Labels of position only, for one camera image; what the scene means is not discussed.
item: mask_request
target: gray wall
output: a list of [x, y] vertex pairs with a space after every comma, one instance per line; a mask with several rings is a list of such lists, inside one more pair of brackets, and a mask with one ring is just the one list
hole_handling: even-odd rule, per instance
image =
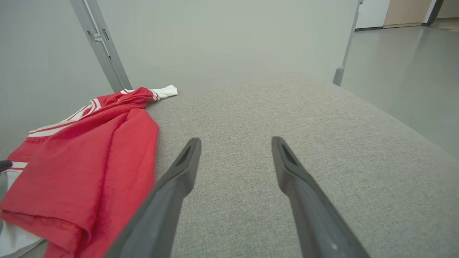
[[113, 93], [68, 0], [0, 0], [0, 159]]
[[206, 87], [259, 73], [331, 82], [356, 0], [98, 0], [133, 88]]
[[437, 18], [459, 17], [459, 0], [444, 0]]

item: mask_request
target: black object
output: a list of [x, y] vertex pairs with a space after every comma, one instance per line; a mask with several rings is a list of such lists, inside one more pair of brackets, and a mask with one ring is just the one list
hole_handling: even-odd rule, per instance
[[284, 139], [272, 139], [279, 187], [290, 199], [303, 257], [369, 258]]
[[191, 139], [142, 203], [105, 258], [169, 257], [182, 201], [195, 184], [201, 140]]
[[13, 167], [13, 162], [9, 160], [0, 161], [0, 172], [5, 171]]

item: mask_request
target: baseboard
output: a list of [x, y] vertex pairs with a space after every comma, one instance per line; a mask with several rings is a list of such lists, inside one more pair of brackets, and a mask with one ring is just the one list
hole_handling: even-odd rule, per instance
[[421, 26], [421, 22], [416, 23], [403, 23], [403, 24], [390, 24], [384, 25], [383, 28], [398, 28], [398, 27], [411, 27], [411, 26]]
[[435, 22], [446, 22], [446, 21], [457, 21], [459, 17], [450, 17], [450, 18], [437, 18]]
[[374, 29], [382, 29], [382, 27], [357, 28], [354, 31], [364, 31], [364, 30], [374, 30]]

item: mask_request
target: door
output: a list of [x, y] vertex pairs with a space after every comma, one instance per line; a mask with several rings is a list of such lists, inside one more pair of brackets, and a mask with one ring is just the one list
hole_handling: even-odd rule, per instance
[[259, 74], [332, 81], [357, 0], [98, 0], [132, 87], [205, 87]]
[[358, 10], [355, 28], [382, 28], [390, 2], [391, 0], [364, 0]]
[[391, 0], [384, 27], [419, 26], [430, 4], [431, 0]]

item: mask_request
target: white door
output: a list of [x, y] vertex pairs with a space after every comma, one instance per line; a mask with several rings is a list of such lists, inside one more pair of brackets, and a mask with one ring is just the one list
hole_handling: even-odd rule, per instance
[[382, 27], [390, 2], [390, 0], [364, 0], [358, 10], [355, 28]]

